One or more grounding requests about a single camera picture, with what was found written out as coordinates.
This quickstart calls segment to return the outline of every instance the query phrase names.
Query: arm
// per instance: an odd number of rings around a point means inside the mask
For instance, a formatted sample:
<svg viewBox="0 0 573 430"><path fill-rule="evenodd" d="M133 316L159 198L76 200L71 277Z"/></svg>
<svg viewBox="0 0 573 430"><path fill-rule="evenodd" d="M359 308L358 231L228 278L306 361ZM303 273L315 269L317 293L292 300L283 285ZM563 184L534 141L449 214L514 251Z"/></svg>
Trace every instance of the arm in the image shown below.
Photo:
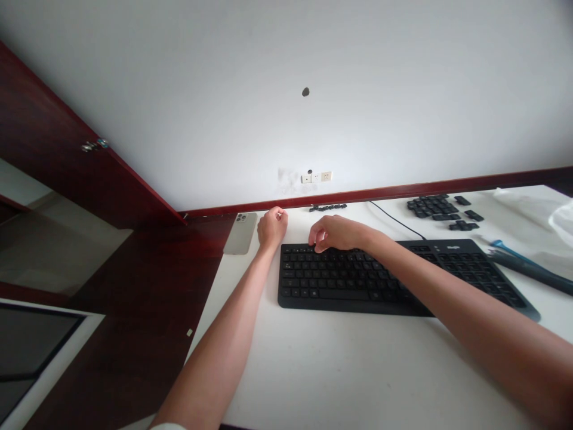
<svg viewBox="0 0 573 430"><path fill-rule="evenodd" d="M189 357L151 427L169 422L187 429L219 428L245 370L258 304L287 223L288 215L279 207L261 218L257 255Z"/></svg>
<svg viewBox="0 0 573 430"><path fill-rule="evenodd" d="M376 258L533 416L573 424L573 345L363 224L325 216L310 231L315 242L318 253L360 248Z"/></svg>

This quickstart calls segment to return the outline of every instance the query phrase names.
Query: forearm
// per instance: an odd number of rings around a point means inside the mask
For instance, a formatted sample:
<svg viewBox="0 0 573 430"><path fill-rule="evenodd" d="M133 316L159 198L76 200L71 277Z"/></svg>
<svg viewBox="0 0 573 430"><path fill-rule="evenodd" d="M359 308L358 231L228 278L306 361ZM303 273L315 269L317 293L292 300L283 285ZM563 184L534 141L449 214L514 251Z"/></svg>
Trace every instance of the forearm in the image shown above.
<svg viewBox="0 0 573 430"><path fill-rule="evenodd" d="M364 249L545 424L571 424L573 345L379 232Z"/></svg>
<svg viewBox="0 0 573 430"><path fill-rule="evenodd" d="M247 363L257 309L275 249L259 249L233 293L207 330L153 425L218 428Z"/></svg>

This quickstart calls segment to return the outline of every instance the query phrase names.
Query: smartphone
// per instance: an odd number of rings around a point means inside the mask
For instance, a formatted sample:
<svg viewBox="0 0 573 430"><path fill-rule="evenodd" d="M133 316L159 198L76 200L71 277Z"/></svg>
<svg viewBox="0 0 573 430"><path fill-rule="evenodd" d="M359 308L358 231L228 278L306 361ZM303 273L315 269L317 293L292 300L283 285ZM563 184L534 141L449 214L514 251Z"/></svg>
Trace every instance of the smartphone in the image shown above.
<svg viewBox="0 0 573 430"><path fill-rule="evenodd" d="M224 254L245 255L249 252L251 245L252 233L255 231L257 224L257 214L240 213L237 214L233 228L223 248Z"/></svg>

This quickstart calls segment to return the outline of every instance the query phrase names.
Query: door hinge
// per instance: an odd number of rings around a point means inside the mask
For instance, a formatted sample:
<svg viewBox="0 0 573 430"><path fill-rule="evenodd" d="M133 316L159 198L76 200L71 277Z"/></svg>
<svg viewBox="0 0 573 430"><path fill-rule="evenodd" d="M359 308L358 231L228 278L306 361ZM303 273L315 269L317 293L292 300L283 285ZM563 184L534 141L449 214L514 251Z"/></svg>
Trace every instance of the door hinge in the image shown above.
<svg viewBox="0 0 573 430"><path fill-rule="evenodd" d="M91 151L99 151L100 147L102 148L109 148L109 144L105 139L98 139L96 140L97 143L93 142L86 142L85 145L82 145L82 151L84 152L91 152Z"/></svg>

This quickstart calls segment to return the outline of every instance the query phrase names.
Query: keyboard cable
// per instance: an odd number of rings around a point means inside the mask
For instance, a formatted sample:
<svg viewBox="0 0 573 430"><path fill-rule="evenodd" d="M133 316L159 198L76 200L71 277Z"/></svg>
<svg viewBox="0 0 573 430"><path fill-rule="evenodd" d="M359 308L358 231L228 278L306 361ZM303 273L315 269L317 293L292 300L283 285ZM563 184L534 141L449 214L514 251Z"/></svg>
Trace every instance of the keyboard cable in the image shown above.
<svg viewBox="0 0 573 430"><path fill-rule="evenodd" d="M384 209L382 209L380 206L378 206L376 203L374 203L372 200L368 200L370 203L372 203L374 206L376 206L378 209L380 209L382 212L384 212L386 215L388 215L390 218L392 218L394 221L396 221L398 224L403 225L404 227L406 227L408 230L410 230L411 232L416 233L418 236L420 236L422 238L422 240L427 240L425 237L423 237L420 233L418 233L416 230L412 230L410 227L408 227L406 224L401 223L400 221L398 221L396 218L394 218L392 215L390 215L388 212L386 212Z"/></svg>

